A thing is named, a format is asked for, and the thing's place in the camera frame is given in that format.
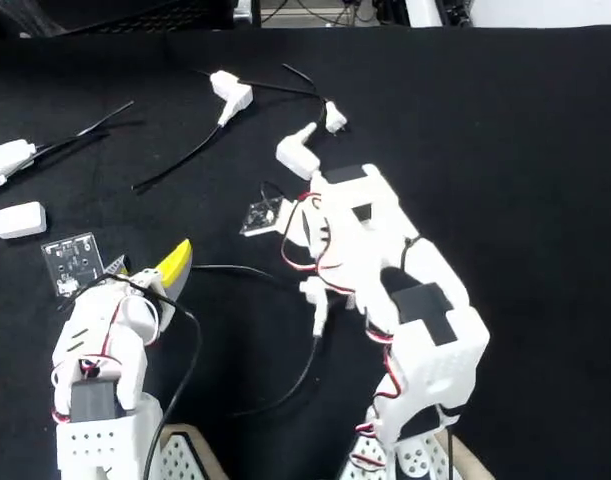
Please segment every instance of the cable connector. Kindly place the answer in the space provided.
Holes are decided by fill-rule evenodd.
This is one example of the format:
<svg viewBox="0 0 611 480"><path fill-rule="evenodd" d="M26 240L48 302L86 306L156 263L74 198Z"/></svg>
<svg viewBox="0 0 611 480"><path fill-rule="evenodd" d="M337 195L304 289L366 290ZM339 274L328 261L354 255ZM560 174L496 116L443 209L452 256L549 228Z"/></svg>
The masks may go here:
<svg viewBox="0 0 611 480"><path fill-rule="evenodd" d="M298 288L305 294L307 301L316 307L314 310L312 335L314 337L322 337L329 310L325 283L320 277L309 277L304 282L301 282Z"/></svg>
<svg viewBox="0 0 611 480"><path fill-rule="evenodd" d="M239 83L238 77L219 70L209 76L214 93L225 100L225 107L218 119L218 125L224 127L234 115L249 107L254 99L252 87Z"/></svg>
<svg viewBox="0 0 611 480"><path fill-rule="evenodd" d="M0 237L26 237L47 230L45 209L38 202L24 203L0 210Z"/></svg>
<svg viewBox="0 0 611 480"><path fill-rule="evenodd" d="M329 133L336 133L347 125L347 117L338 111L332 101L325 102L325 128Z"/></svg>
<svg viewBox="0 0 611 480"><path fill-rule="evenodd" d="M305 146L315 130L316 124L312 122L302 130L285 137L276 147L276 159L303 180L310 180L321 166L318 157Z"/></svg>
<svg viewBox="0 0 611 480"><path fill-rule="evenodd" d="M36 153L36 146L19 139L0 145L0 175L7 175Z"/></svg>

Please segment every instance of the table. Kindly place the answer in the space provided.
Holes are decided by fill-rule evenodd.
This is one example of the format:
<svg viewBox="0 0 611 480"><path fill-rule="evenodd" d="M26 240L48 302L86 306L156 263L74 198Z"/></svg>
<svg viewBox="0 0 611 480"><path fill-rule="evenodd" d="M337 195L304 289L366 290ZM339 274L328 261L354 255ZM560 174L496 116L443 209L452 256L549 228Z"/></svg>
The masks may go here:
<svg viewBox="0 0 611 480"><path fill-rule="evenodd" d="M0 142L41 142L129 99L111 137L0 192L40 200L41 237L0 240L0 478L54 478L50 356L64 317L40 254L92 231L106 260L155 265L185 237L195 262L291 275L278 238L238 235L263 179L306 185L274 158L318 105L257 92L204 155L148 194L129 186L178 159L221 102L184 67L266 82L307 72L351 130L313 144L325 168L376 163L468 287L490 332L456 428L498 478L611 478L611 28L570 31L325 29L0 43ZM181 300L205 343L174 420L202 430L233 479L333 478L383 374L355 316L285 408L231 422L286 391L309 352L312 308L240 278L196 274ZM146 386L169 401L193 348L178 317Z"/></svg>

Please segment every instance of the circuit board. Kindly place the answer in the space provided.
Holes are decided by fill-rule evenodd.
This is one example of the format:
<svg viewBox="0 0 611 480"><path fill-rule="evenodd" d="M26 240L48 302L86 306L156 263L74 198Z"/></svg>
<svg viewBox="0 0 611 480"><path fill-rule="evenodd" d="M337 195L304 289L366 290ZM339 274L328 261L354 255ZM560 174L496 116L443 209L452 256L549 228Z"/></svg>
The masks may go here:
<svg viewBox="0 0 611 480"><path fill-rule="evenodd" d="M240 233L251 237L272 230L278 221L283 200L283 197L277 197L251 204Z"/></svg>
<svg viewBox="0 0 611 480"><path fill-rule="evenodd" d="M69 297L103 273L103 262L92 233L48 243L41 249L59 297Z"/></svg>

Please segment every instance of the black wire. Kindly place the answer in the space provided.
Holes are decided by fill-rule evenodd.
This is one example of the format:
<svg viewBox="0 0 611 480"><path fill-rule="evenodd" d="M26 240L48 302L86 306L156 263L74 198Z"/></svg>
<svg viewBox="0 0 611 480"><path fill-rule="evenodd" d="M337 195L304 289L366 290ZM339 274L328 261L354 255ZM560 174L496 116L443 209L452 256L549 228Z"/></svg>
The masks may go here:
<svg viewBox="0 0 611 480"><path fill-rule="evenodd" d="M298 285L294 281L286 278L278 277L272 273L261 270L260 268L249 267L247 265L192 265L192 271L202 271L205 273L237 273L249 275L256 278L269 280L271 283L278 286L294 287L298 291Z"/></svg>
<svg viewBox="0 0 611 480"><path fill-rule="evenodd" d="M141 287L140 285L137 285L136 283L132 282L128 278L120 277L118 275L114 275L113 273L104 273L100 275L98 278L96 278L95 280L92 280L91 282L89 282L83 288L79 289L72 297L68 299L68 302L69 302L68 305L71 305L71 303L73 303L74 300L80 297L84 292L86 292L90 288L98 285L99 283L107 279L112 279L117 282L127 283L130 287L150 297L153 297L160 302L164 302L164 303L167 303L168 305L171 305L176 310L180 311L183 315L185 315L187 318L192 320L194 326L196 327L196 346L194 348L194 354L192 355L192 359L190 360L189 367L187 368L185 375L183 376L180 383L178 384L178 387L176 388L176 391L174 392L172 399L170 400L169 404L167 405L167 408L165 409L165 413L163 413L163 416L160 422L158 423L156 430L154 431L154 436L152 437L152 441L150 442L150 445L149 445L149 450L147 452L147 457L145 459L145 468L143 470L143 480L148 480L149 472L152 468L152 461L154 459L154 454L156 453L156 448L158 447L158 442L160 440L161 432L163 431L165 424L169 420L169 417L172 414L174 407L178 403L180 396L182 395L183 391L185 390L189 381L191 380L192 375L194 374L194 370L196 369L196 365L198 364L198 355L201 349L201 345L203 343L203 335L201 333L201 324L198 321L198 319L194 316L194 314L190 312L187 308L182 306L180 303L170 298L167 298L151 289Z"/></svg>
<svg viewBox="0 0 611 480"><path fill-rule="evenodd" d="M11 175L14 175L15 173L21 171L27 165L29 165L32 162L38 160L39 158L44 157L45 155L48 155L49 153L54 152L56 150L60 150L61 148L66 147L67 145L69 145L71 143L75 143L78 140L81 140L83 138L89 138L89 136L99 137L99 138L107 136L108 133L96 133L96 131L101 126L103 126L105 123L107 123L109 120L114 118L116 115L118 115L120 113L123 113L125 110L130 108L132 105L134 105L134 100L131 100L131 101L127 102L125 105L122 105L122 106L118 107L113 112L108 113L103 118L98 120L96 123L90 125L87 128L84 128L83 130L78 132L76 135L73 135L71 137L67 137L67 138L64 138L64 139L61 139L61 140L58 140L58 141L55 141L55 142L50 142L50 143L47 143L45 145L39 145L37 147L38 151L34 155L29 157L27 160L25 160L23 163L20 163L19 165L17 165L16 168L14 168L14 170L12 170L11 172L9 172L7 174L7 177L10 177Z"/></svg>
<svg viewBox="0 0 611 480"><path fill-rule="evenodd" d="M407 252L410 248L416 244L421 239L421 236L417 236L416 238L405 238L405 246L403 247L403 251L401 252L401 270L405 271L405 264L407 263Z"/></svg>
<svg viewBox="0 0 611 480"><path fill-rule="evenodd" d="M325 104L327 103L327 99L325 97L323 97L320 93L318 93L318 88L316 88L316 84L314 83L314 81L310 77L308 77L303 72L301 72L300 70L292 67L291 65L289 65L287 63L283 63L281 65L282 65L283 68L289 70L294 75L296 75L296 76L302 78L303 80L305 80L312 87L312 90L314 91L314 93L316 95L318 95L318 98L320 98L320 100L321 100L321 112L318 115L318 120L316 120L316 124L317 125L321 125L325 121L325 115L327 113L326 109L325 109Z"/></svg>
<svg viewBox="0 0 611 480"><path fill-rule="evenodd" d="M452 428L447 427L447 468L449 468L449 480L454 480L454 438Z"/></svg>
<svg viewBox="0 0 611 480"><path fill-rule="evenodd" d="M289 1L289 0L283 0L283 1L281 2L281 4L280 4L278 7L276 7L276 10L274 10L274 11L273 11L272 13L270 13L270 14L269 14L267 17L265 17L263 20L261 20L261 23L265 23L265 22L267 22L268 20L270 20L271 18L273 18L273 17L274 17L274 15L276 15L276 14L277 14L278 12L280 12L280 11L281 11L283 8L285 8L285 5L287 5L287 2L288 2L288 1Z"/></svg>
<svg viewBox="0 0 611 480"><path fill-rule="evenodd" d="M305 10L307 13L309 13L309 14L310 14L310 15L312 15L313 17L316 17L316 18L318 18L318 19L320 19L320 20L323 20L324 22L331 23L332 25L340 25L340 26L343 26L343 27L347 27L347 26L348 26L346 23L341 23L341 22L338 22L338 21L336 21L336 20L332 20L331 18L326 18L326 17L323 17L322 15L319 15L318 13L316 13L316 12L314 12L314 11L310 10L310 9L307 7L307 5L305 5L305 4L303 3L303 0L296 0L296 3L298 3L298 4L300 5L300 7L301 7L303 10Z"/></svg>
<svg viewBox="0 0 611 480"><path fill-rule="evenodd" d="M314 357L316 356L316 353L318 352L318 347L320 345L320 338L321 337L314 337L314 341L312 342L312 349L310 350L309 357L307 359L307 363L305 364L305 367L303 368L303 371L301 372L300 376L296 380L296 383L292 385L292 388L290 388L282 397L262 407L253 408L250 410L243 410L241 412L231 413L229 414L229 417L240 418L240 417L247 417L250 415L258 415L261 413L265 413L269 410L274 410L275 408L280 407L287 400L289 400L292 397L292 395L294 395L296 391L301 387L305 378L307 378L307 374L309 373L310 367L312 366Z"/></svg>
<svg viewBox="0 0 611 480"><path fill-rule="evenodd" d="M283 189L279 187L278 185L276 185L274 182L270 182L269 180L263 180L259 185L259 190L261 193L261 198L263 199L265 203L269 203L269 198L267 198L267 193L265 192L266 187L270 187L272 190L278 193L279 196L281 197L284 197L284 198L287 197Z"/></svg>
<svg viewBox="0 0 611 480"><path fill-rule="evenodd" d="M141 195L145 193L146 191L148 191L153 186L157 185L161 180L167 177L167 175L174 172L175 170L178 170L184 164L189 162L194 157L194 155L196 155L201 150L203 150L205 147L207 147L207 145L212 141L212 139L216 137L216 134L219 133L220 131L222 131L222 127L220 125L216 125L212 129L212 131L209 133L209 135L207 135L205 140L203 140L201 143L196 145L196 147L194 147L190 152L185 154L183 158L181 158L178 162L171 165L170 167L167 167L165 170L163 170L160 173L157 173L153 177L150 177L147 180L143 180L140 183L132 185L132 190L134 190L137 195Z"/></svg>

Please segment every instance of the robotic hand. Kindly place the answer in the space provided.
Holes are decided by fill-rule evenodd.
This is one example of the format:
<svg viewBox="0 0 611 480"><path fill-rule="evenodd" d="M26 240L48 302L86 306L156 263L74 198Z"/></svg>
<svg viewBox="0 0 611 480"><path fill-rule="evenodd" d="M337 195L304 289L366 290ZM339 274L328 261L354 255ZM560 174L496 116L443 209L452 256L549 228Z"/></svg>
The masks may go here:
<svg viewBox="0 0 611 480"><path fill-rule="evenodd" d="M489 333L460 279L374 165L326 177L316 170L310 178L308 193L283 201L274 229L314 261L296 264L284 248L283 257L313 274L301 290L316 305L318 331L325 292L347 295L348 307L365 316L368 337L383 345L387 370L339 478L459 479L434 435L459 419ZM392 267L407 274L403 288L386 288Z"/></svg>
<svg viewBox="0 0 611 480"><path fill-rule="evenodd" d="M131 284L175 300L192 263L188 240ZM169 326L174 307L105 280L76 298L52 355L58 468L63 480L140 480L155 430L158 401L143 392L145 347ZM149 479L161 478L160 449Z"/></svg>

